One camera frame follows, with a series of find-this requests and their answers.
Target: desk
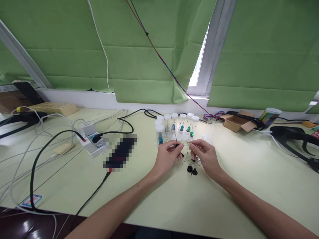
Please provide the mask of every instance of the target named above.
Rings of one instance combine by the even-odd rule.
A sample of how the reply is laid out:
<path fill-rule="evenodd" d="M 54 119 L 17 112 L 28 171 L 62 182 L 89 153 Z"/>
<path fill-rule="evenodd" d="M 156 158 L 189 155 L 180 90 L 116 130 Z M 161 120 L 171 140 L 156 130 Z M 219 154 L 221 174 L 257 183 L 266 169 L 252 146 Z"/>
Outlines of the desk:
<path fill-rule="evenodd" d="M 110 110 L 81 109 L 69 116 L 71 121 L 82 118 L 92 120 L 110 113 Z M 80 213 L 89 216 L 103 204 L 130 188 L 144 177 L 155 163 L 157 147 L 154 120 L 143 113 L 127 120 L 138 136 L 137 145 L 121 172 L 112 172 L 97 195 Z M 67 124 L 63 118 L 51 118 L 45 127 Z M 107 127 L 117 130 L 120 122 L 115 118 L 96 124 L 99 132 Z M 57 133 L 65 127 L 48 130 Z M 130 127 L 123 125 L 122 131 Z M 200 138 L 204 124 L 198 123 Z M 32 130 L 11 135 L 0 140 L 1 158 L 23 152 L 27 139 L 33 138 Z M 38 148 L 50 138 L 39 136 L 33 146 Z M 268 136 L 259 132 L 234 133 L 219 128 L 215 147 L 221 167 L 242 186 L 288 214 L 302 225 L 319 235 L 319 176 L 301 159 L 283 153 Z M 103 168 L 105 155 L 95 159 L 82 150 L 79 142 L 71 152 L 40 168 L 35 173 L 35 194 L 43 198 L 36 204 L 40 209 L 75 214 L 95 191 L 106 174 Z M 41 160 L 50 157 L 54 146 L 44 153 Z M 30 169 L 37 151 L 27 154 L 21 172 Z M 12 179 L 17 156 L 0 164 L 0 185 Z M 185 232 L 217 238 L 266 238 L 260 229 L 240 209 L 232 198 L 195 165 L 197 176 L 190 178 L 188 163 L 175 163 L 173 169 L 154 187 L 125 219 L 125 223 Z M 29 177 L 14 186 L 14 196 L 19 202 L 29 195 Z M 8 195 L 0 206 L 14 207 Z"/>

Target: sticker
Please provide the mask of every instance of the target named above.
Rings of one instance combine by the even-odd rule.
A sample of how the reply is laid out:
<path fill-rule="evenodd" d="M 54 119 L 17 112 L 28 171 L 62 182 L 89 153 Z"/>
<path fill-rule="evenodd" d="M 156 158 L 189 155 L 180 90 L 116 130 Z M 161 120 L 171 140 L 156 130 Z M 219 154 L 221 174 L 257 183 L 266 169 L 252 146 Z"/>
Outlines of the sticker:
<path fill-rule="evenodd" d="M 42 196 L 33 194 L 33 202 L 34 202 L 34 205 L 35 205 L 38 201 L 40 201 L 41 198 L 42 198 Z M 27 199 L 25 199 L 25 200 L 21 203 L 21 206 L 31 207 L 30 196 L 29 196 Z"/>

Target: white wall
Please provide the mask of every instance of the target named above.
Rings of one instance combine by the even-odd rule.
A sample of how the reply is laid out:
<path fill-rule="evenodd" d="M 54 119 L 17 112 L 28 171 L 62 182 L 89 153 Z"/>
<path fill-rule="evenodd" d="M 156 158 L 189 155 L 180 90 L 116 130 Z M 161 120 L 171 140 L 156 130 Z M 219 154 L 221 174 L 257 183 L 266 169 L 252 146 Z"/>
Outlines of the white wall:
<path fill-rule="evenodd" d="M 110 93 L 96 91 L 74 91 L 74 90 L 56 90 L 56 89 L 37 89 L 37 92 L 47 102 L 65 102 L 73 103 L 79 108 L 94 109 L 114 109 L 115 101 Z M 215 114 L 218 111 L 227 112 L 229 110 L 239 111 L 239 109 L 207 107 L 208 99 L 204 96 L 192 96 L 209 113 Z M 193 113 L 203 115 L 205 112 L 195 102 L 189 99 L 187 102 L 177 105 L 157 105 L 157 104 L 136 104 L 136 103 L 117 103 L 117 110 L 139 110 L 151 109 L 160 113 Z M 262 114 L 262 110 L 248 110 L 256 117 Z M 287 119 L 311 119 L 314 114 L 301 112 L 283 112 L 282 117 Z"/>

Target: cardboard box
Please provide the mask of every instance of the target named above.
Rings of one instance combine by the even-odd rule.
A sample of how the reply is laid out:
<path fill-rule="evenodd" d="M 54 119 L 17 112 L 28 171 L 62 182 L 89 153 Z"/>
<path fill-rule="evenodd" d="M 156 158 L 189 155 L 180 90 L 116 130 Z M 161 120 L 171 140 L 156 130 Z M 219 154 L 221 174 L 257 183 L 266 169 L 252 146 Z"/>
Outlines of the cardboard box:
<path fill-rule="evenodd" d="M 254 114 L 251 114 L 244 110 L 241 110 L 238 113 L 245 116 L 254 116 Z M 237 133 L 241 129 L 245 130 L 246 132 L 249 132 L 257 127 L 257 125 L 253 122 L 243 118 L 239 118 L 234 115 L 224 115 L 221 116 L 221 118 L 225 119 L 223 126 L 230 129 L 231 131 L 234 131 L 235 133 Z"/>
<path fill-rule="evenodd" d="M 19 106 L 31 106 L 32 103 L 14 86 L 0 86 L 0 113 L 9 114 Z"/>
<path fill-rule="evenodd" d="M 64 116 L 69 116 L 78 111 L 75 104 L 71 103 L 45 102 L 38 105 L 30 106 L 30 108 L 36 111 L 46 112 L 48 114 L 58 113 Z"/>

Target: blue component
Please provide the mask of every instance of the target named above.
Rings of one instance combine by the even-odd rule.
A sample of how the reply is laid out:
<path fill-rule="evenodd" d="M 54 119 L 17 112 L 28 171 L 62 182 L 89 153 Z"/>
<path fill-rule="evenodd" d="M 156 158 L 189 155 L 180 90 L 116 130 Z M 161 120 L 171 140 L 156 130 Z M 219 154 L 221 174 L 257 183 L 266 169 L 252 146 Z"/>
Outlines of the blue component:
<path fill-rule="evenodd" d="M 163 139 L 161 137 L 161 135 L 159 136 L 159 144 L 162 144 L 163 143 Z"/>

